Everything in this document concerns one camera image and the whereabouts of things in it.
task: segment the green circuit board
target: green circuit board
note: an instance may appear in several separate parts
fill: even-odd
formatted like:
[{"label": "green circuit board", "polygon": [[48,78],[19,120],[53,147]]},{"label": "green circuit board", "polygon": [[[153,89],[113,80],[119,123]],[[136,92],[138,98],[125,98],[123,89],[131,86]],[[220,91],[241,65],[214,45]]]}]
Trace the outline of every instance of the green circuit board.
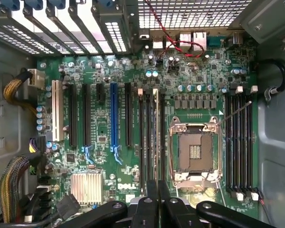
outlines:
[{"label": "green circuit board", "polygon": [[[150,53],[142,52],[135,56],[105,56],[105,57],[64,57],[60,59],[45,58],[40,59],[41,63],[46,63],[46,68],[39,70],[45,71],[46,85],[52,85],[52,80],[60,80],[61,73],[58,71],[62,68],[68,79],[68,84],[76,87],[76,113],[77,122],[77,146],[70,146],[69,133],[67,127],[71,124],[69,118],[69,91],[63,91],[63,110],[64,110],[64,140],[57,142],[60,145],[59,152],[54,152],[50,156],[53,162],[53,172],[49,173],[52,177],[54,190],[54,203],[58,202],[66,193],[71,191],[71,176],[77,173],[98,173],[102,176],[102,202],[110,200],[120,200],[129,203],[134,197],[144,194],[140,189],[139,175],[140,172],[140,155],[139,155],[139,96],[138,90],[159,89],[165,91],[165,150],[166,156],[163,158],[166,162],[165,176],[168,186],[173,196],[186,198],[193,206],[203,200],[216,201],[226,206],[245,213],[249,216],[258,217],[258,203],[250,199],[238,202],[232,199],[230,194],[225,190],[225,143],[222,143],[222,177],[219,188],[208,188],[203,191],[190,191],[188,189],[178,189],[171,181],[169,174],[169,146],[168,146],[168,129],[174,117],[178,117],[182,123],[208,123],[211,117],[217,117],[222,120],[225,116],[225,98],[222,93],[222,85],[229,88],[232,83],[245,84],[247,88],[257,85],[256,74],[249,71],[249,61],[253,60],[256,54],[256,47],[253,43],[246,43],[242,47],[233,50],[226,50],[223,47],[208,48],[206,54],[209,58],[193,59],[179,55],[176,51],[169,50],[163,56],[163,65],[156,66],[155,62],[148,61]],[[152,53],[154,59],[158,53]],[[167,70],[168,58],[173,56],[180,59],[180,68],[177,72]],[[241,67],[247,69],[245,76],[235,77],[231,74],[232,69]],[[157,77],[148,77],[147,73],[156,71]],[[111,109],[110,109],[110,83],[118,84],[118,142],[119,156],[122,159],[120,165],[111,152]],[[131,83],[132,86],[132,137],[133,146],[126,145],[126,124],[125,124],[125,83]],[[97,101],[96,84],[104,85],[105,101],[99,104]],[[88,149],[88,156],[93,161],[93,165],[87,161],[84,147],[84,99],[83,85],[88,84],[91,89],[91,147]],[[201,91],[197,91],[197,86],[202,86]],[[187,86],[192,86],[192,91],[188,91]],[[45,125],[49,126],[40,135],[46,135],[47,140],[51,141],[52,129],[52,101],[50,91],[39,91],[38,105],[46,107]],[[251,98],[253,113],[253,184],[257,186],[257,103],[256,97]],[[190,101],[194,100],[194,107],[190,106]],[[146,117],[143,119],[144,139],[146,135]],[[155,125],[156,119],[153,117],[152,124]],[[152,129],[150,137],[152,156],[155,153],[156,141],[154,140],[156,132]],[[222,130],[222,141],[225,140],[225,131]],[[178,137],[172,137],[174,151],[173,164],[174,168],[178,167]],[[218,157],[218,137],[213,136],[213,163],[217,165]],[[152,176],[159,177],[160,171],[156,171],[156,162],[152,164]],[[101,203],[87,203],[82,205],[81,212],[89,211]]]}]

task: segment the black wire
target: black wire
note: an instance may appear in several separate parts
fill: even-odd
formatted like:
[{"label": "black wire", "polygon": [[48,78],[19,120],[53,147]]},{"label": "black wire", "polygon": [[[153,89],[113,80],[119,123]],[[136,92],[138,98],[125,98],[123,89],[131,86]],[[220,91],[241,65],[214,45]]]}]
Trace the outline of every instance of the black wire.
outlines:
[{"label": "black wire", "polygon": [[43,189],[43,188],[36,189],[33,198],[28,204],[28,209],[27,209],[27,212],[25,213],[25,216],[33,215],[34,207],[36,206],[39,200],[39,196],[43,195],[46,192],[47,192],[47,189]]},{"label": "black wire", "polygon": [[274,223],[273,223],[273,221],[272,221],[272,219],[270,217],[269,211],[267,210],[266,206],[263,203],[261,203],[261,205],[262,205],[262,208],[263,208],[263,210],[265,212],[265,215],[267,217],[269,225],[274,226]]},{"label": "black wire", "polygon": [[276,90],[278,92],[284,91],[285,90],[285,65],[281,61],[272,59],[272,58],[258,61],[258,64],[272,64],[272,65],[276,65],[279,68],[279,70],[282,73],[282,83]]},{"label": "black wire", "polygon": [[58,213],[39,222],[32,223],[0,223],[0,228],[36,228],[51,223],[60,217]]}]

